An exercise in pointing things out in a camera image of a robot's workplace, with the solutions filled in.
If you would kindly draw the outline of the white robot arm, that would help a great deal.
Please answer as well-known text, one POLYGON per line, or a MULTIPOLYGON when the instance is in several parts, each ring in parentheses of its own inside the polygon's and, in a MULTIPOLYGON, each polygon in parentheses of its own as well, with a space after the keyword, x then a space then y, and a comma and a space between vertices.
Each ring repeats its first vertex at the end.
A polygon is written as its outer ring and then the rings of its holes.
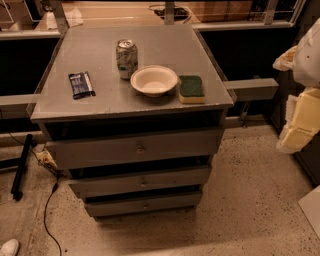
POLYGON ((289 95, 284 125, 276 148, 293 154, 302 150, 320 131, 320 19, 273 63, 279 71, 293 72, 294 80, 305 89, 298 96, 289 95))

